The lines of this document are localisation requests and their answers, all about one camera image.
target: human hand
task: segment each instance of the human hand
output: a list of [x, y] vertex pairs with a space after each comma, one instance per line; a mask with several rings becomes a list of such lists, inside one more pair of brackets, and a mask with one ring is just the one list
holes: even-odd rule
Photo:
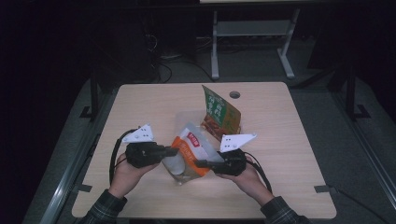
[[263, 206], [274, 198], [274, 195], [264, 186], [262, 181], [257, 174], [256, 169], [249, 163], [247, 168], [242, 174], [238, 176], [234, 175], [217, 175], [224, 179], [232, 180], [238, 188], [244, 191], [248, 196], [256, 200], [256, 202]]
[[136, 187], [140, 178], [145, 173], [154, 169], [159, 164], [157, 163], [142, 168], [136, 168], [125, 159], [125, 153], [122, 153], [117, 159], [116, 172], [110, 188], [108, 189], [109, 193], [120, 199]]

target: plastic bag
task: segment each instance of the plastic bag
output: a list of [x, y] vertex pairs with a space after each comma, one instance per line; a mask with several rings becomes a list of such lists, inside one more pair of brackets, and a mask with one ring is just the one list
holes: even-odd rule
[[209, 172], [209, 168], [198, 168], [197, 160], [223, 162], [224, 159], [201, 134], [200, 129], [187, 123], [175, 138], [171, 147], [177, 147], [175, 157], [163, 159], [163, 165], [179, 185], [199, 178]]

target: red label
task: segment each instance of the red label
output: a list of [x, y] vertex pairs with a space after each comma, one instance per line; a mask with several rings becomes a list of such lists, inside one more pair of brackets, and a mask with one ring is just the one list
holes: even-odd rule
[[199, 146], [198, 139], [197, 139], [197, 137], [195, 137], [195, 135], [193, 133], [187, 134], [187, 137], [190, 139], [190, 141], [194, 147]]

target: sleeve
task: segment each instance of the sleeve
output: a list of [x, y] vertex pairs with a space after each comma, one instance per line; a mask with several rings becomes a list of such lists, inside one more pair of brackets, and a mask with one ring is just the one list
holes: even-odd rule
[[282, 197], [275, 197], [269, 203], [265, 204], [261, 211], [267, 217], [267, 221], [271, 224], [311, 223], [308, 218], [297, 215], [286, 204]]
[[119, 199], [110, 194], [107, 189], [102, 193], [80, 224], [115, 223], [119, 212], [127, 203], [126, 198]]

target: snack package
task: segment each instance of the snack package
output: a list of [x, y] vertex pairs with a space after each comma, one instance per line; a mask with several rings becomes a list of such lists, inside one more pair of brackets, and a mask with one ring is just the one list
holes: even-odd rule
[[209, 168], [198, 168], [195, 161], [224, 161], [201, 134], [199, 128], [190, 122], [175, 138], [171, 147], [177, 147], [178, 153], [175, 157], [164, 158], [163, 165], [179, 185], [209, 172]]
[[220, 142], [224, 134], [240, 133], [241, 112], [208, 87], [202, 87], [205, 91], [206, 116], [201, 126]]

